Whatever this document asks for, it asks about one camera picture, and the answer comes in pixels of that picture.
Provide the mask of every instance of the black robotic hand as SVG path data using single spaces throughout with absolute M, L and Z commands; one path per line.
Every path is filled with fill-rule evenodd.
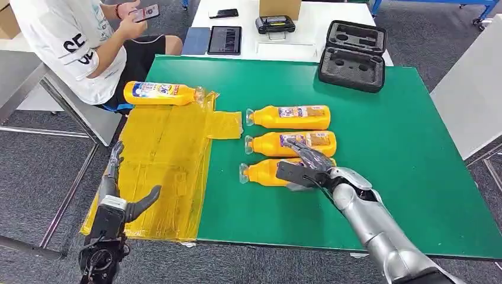
M 160 195 L 161 186 L 156 185 L 137 203 L 128 203 L 120 198 L 117 180 L 123 150 L 122 141 L 112 148 L 107 169 L 99 184 L 98 209 L 79 255 L 81 284 L 113 282 L 119 271 L 119 262 L 130 252 L 125 241 L 125 224 L 136 220 Z

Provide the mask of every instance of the lying bottle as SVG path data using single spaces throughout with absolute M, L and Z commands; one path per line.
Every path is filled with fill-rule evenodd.
M 298 157 L 295 151 L 284 145 L 289 138 L 301 141 L 328 157 L 336 151 L 336 139 L 331 131 L 269 132 L 256 138 L 247 135 L 244 151 L 246 154 L 257 152 L 269 157 Z
M 204 97 L 204 88 L 178 84 L 131 81 L 124 88 L 125 100 L 134 105 L 187 105 Z
M 290 128 L 326 130 L 331 121 L 329 107 L 325 105 L 306 105 L 274 107 L 266 106 L 259 111 L 247 109 L 246 124 L 261 125 L 265 128 Z
M 336 162 L 333 159 L 331 160 L 333 162 L 333 166 L 336 166 Z M 240 183 L 257 182 L 263 186 L 286 186 L 288 184 L 286 180 L 278 179 L 277 177 L 275 177 L 278 168 L 278 163 L 280 161 L 286 161 L 305 166 L 301 161 L 301 158 L 268 159 L 261 161 L 258 164 L 253 164 L 251 166 L 248 166 L 246 164 L 240 164 L 239 166 Z

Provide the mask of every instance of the smartphone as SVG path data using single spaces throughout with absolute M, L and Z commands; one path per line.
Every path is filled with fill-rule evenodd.
M 226 10 L 219 10 L 216 15 L 209 15 L 209 19 L 219 19 L 219 18 L 230 18 L 230 17 L 238 17 L 239 12 L 237 12 L 237 9 L 226 9 Z
M 142 22 L 151 18 L 158 17 L 160 15 L 158 4 L 132 11 L 131 14 L 132 13 L 136 15 L 136 17 L 134 18 L 135 22 Z

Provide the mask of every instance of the man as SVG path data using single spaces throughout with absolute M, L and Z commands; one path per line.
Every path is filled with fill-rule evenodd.
M 179 55 L 173 35 L 140 37 L 146 21 L 134 22 L 140 0 L 105 5 L 100 0 L 11 0 L 21 31 L 31 46 L 84 102 L 128 114 L 129 81 L 144 81 L 155 54 Z M 108 20 L 119 19 L 113 32 Z

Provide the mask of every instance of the blue frame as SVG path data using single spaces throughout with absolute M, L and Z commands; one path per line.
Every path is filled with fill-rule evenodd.
M 461 5 L 484 5 L 485 11 L 481 13 L 480 17 L 475 20 L 484 20 L 487 15 L 495 8 L 498 0 L 393 0 L 393 1 L 409 1 L 409 2 L 431 2 L 431 3 L 453 3 L 453 4 L 461 4 Z M 371 8 L 371 14 L 376 16 L 378 12 L 378 8 L 382 4 L 382 0 L 375 0 L 373 7 Z

